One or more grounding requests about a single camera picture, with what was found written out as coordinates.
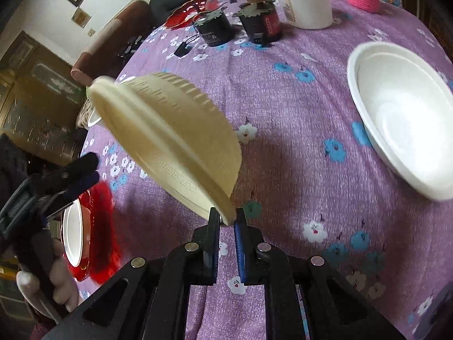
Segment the person's left hand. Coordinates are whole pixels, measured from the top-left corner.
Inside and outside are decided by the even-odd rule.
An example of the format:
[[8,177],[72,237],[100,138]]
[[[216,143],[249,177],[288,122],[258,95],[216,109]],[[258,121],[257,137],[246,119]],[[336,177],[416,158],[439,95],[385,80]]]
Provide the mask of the person's left hand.
[[[68,312],[73,312],[83,302],[83,299],[79,294],[74,278],[68,270],[63,244],[57,239],[53,239],[52,243],[55,256],[55,261],[49,274],[49,279],[55,287],[52,299],[57,304],[63,305]],[[57,312],[43,296],[41,284],[35,275],[22,270],[16,275],[16,283],[21,294],[34,309],[45,317],[56,319]]]

